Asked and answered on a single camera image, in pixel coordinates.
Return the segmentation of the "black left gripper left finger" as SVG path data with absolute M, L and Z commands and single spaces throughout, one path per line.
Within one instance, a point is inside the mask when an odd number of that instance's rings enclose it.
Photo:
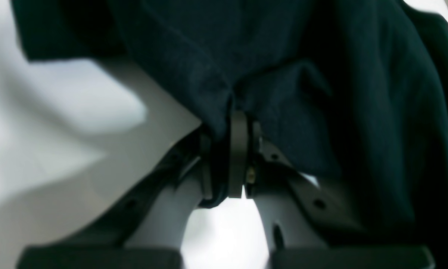
M 19 269 L 183 269 L 180 248 L 193 210 L 214 207 L 205 129 L 174 145 L 152 172 L 72 235 L 23 250 Z

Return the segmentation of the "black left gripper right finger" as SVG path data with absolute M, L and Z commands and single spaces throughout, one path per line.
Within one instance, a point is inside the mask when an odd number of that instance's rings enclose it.
M 269 269 L 434 269 L 424 245 L 378 244 L 369 237 L 345 184 L 298 172 L 234 112 L 229 127 L 228 195 L 253 199 L 264 227 Z

